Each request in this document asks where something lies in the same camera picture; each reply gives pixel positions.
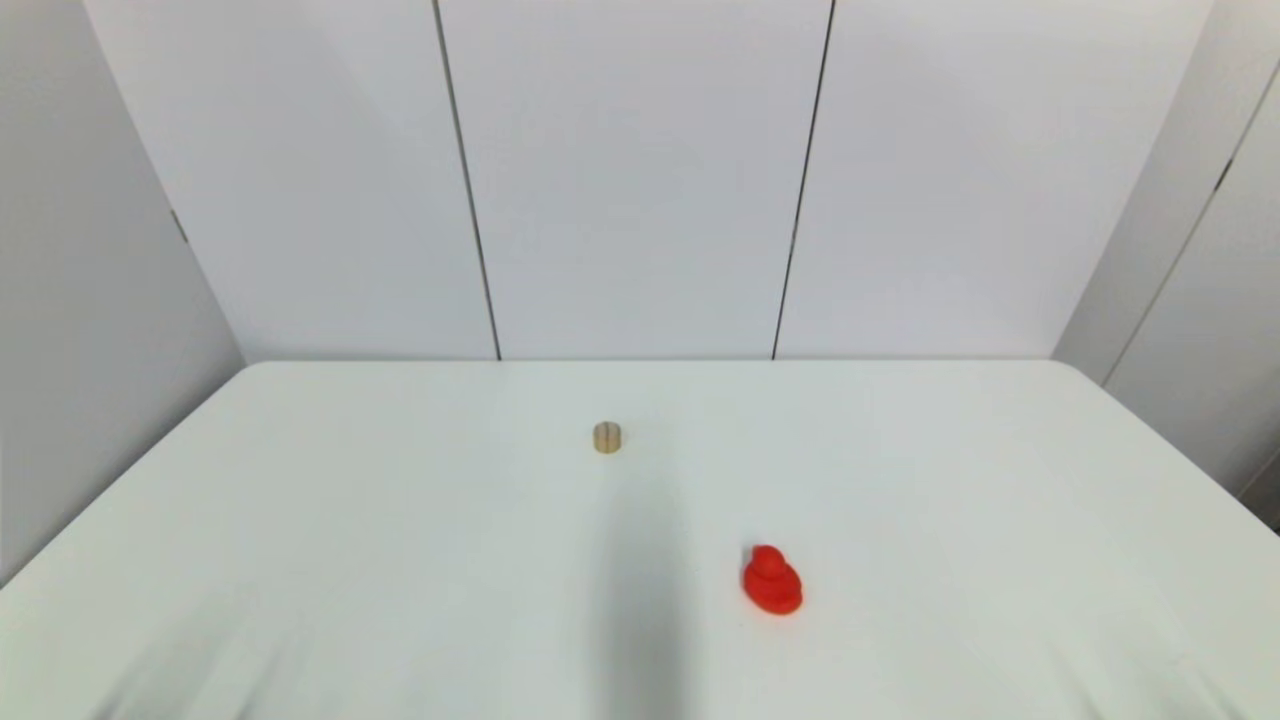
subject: white table surface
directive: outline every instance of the white table surface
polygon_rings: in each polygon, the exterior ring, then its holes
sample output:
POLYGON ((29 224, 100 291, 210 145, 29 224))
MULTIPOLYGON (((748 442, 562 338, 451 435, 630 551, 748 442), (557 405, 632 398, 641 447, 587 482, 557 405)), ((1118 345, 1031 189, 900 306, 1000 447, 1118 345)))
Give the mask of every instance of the white table surface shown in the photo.
POLYGON ((1270 719, 1277 610, 1048 361, 268 364, 0 589, 0 717, 1270 719))

